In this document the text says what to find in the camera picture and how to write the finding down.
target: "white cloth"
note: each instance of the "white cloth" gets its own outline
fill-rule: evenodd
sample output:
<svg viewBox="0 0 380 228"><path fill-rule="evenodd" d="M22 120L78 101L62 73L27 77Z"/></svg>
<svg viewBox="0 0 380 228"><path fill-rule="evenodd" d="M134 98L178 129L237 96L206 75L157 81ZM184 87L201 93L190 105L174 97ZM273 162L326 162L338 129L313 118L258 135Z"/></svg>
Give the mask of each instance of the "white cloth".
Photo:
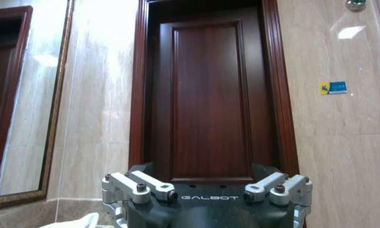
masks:
<svg viewBox="0 0 380 228"><path fill-rule="evenodd" d="M41 228L95 228L98 222L98 213L90 213L78 220L67 222L55 222Z"/></svg>

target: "dark wood trim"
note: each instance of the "dark wood trim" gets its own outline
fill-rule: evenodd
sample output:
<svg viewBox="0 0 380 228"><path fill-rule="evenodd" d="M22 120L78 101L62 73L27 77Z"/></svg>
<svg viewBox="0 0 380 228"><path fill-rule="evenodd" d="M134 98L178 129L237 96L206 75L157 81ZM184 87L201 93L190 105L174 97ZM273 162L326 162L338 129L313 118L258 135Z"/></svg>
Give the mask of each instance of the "dark wood trim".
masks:
<svg viewBox="0 0 380 228"><path fill-rule="evenodd" d="M250 183L253 179L250 177L228 177L228 178L173 178L171 182L177 184L198 183L198 184L244 184Z"/></svg>
<svg viewBox="0 0 380 228"><path fill-rule="evenodd" d="M145 63L149 3L138 0L138 11L134 28L131 103L129 128L129 166L143 161L143 125L145 125Z"/></svg>
<svg viewBox="0 0 380 228"><path fill-rule="evenodd" d="M15 206L23 203L30 203L38 200L43 200L46 198L74 2L75 0L67 0L67 5L66 5L63 30L62 30L62 43L61 43L59 59L58 59L59 61L57 65L57 73L55 73L55 81L54 81L54 89L53 89L50 118L49 118L47 136L46 136L45 154L43 154L43 165L42 165L42 170L41 170L38 190L23 192L23 193L17 193L13 195L0 196L0 209L11 207L11 206Z"/></svg>
<svg viewBox="0 0 380 228"><path fill-rule="evenodd" d="M272 96L277 125L280 168L289 175L298 173L296 140L292 123L292 106L286 81L282 41L276 0L261 0L265 30L265 65L272 80Z"/></svg>
<svg viewBox="0 0 380 228"><path fill-rule="evenodd" d="M21 73L21 62L23 56L23 50L26 46L26 39L27 39L27 32L29 32L29 24L30 24L30 16L31 16L31 7L15 7L7 9L0 9L0 21L6 21L9 19L19 19L21 26L19 26L19 33L18 39L14 47L14 54L11 56L9 62L9 80L5 82L7 85L5 94L5 102L2 108L0 109L1 117L0 117L0 167L1 167L1 160L3 155L3 148L6 143L6 135L7 129L10 127L11 122L11 114L13 114L13 102L14 102L14 95L17 92L17 85Z"/></svg>
<svg viewBox="0 0 380 228"><path fill-rule="evenodd" d="M138 0L138 11L134 31L134 54L131 75L129 166L143 163L143 105L145 105L145 63L146 63L146 31L149 4L171 0ZM260 0L264 24L265 64L270 78L274 101L274 119L278 138L280 168L293 175L298 172L296 142L292 124L292 108L288 91L278 11L276 0Z"/></svg>

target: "mirror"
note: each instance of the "mirror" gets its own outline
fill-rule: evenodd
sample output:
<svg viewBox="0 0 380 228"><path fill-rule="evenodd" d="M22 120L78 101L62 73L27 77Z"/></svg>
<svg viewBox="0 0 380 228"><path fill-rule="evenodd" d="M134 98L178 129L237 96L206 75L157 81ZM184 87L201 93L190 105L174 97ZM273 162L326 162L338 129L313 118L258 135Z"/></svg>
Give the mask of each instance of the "mirror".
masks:
<svg viewBox="0 0 380 228"><path fill-rule="evenodd" d="M0 208L46 195L71 0L0 0Z"/></svg>

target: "screw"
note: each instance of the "screw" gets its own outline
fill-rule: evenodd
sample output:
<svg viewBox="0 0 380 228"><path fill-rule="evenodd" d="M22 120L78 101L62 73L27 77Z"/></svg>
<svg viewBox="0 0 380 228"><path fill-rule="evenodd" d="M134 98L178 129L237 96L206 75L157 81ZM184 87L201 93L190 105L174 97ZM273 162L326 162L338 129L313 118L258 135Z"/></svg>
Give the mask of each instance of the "screw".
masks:
<svg viewBox="0 0 380 228"><path fill-rule="evenodd" d="M246 202L250 202L252 201L252 196L249 193L244 193L242 194L242 199L246 201Z"/></svg>
<svg viewBox="0 0 380 228"><path fill-rule="evenodd" d="M277 193L284 193L284 191L285 191L284 185L282 185L282 184L277 185L277 186L274 187L274 191L276 191Z"/></svg>
<svg viewBox="0 0 380 228"><path fill-rule="evenodd" d="M137 184L137 192L143 192L146 190L146 185L143 183Z"/></svg>
<svg viewBox="0 0 380 228"><path fill-rule="evenodd" d="M177 192L169 191L169 194L167 194L167 196L166 196L167 200L175 200L177 197L178 197Z"/></svg>

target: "wooden door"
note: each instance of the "wooden door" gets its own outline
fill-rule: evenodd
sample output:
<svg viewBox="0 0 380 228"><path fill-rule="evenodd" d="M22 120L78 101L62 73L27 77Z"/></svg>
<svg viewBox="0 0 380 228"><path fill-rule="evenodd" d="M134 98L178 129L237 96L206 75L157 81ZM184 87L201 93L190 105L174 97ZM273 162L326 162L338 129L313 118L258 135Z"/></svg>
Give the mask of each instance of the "wooden door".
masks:
<svg viewBox="0 0 380 228"><path fill-rule="evenodd" d="M157 177L249 182L253 162L278 164L256 8L158 28L145 151Z"/></svg>

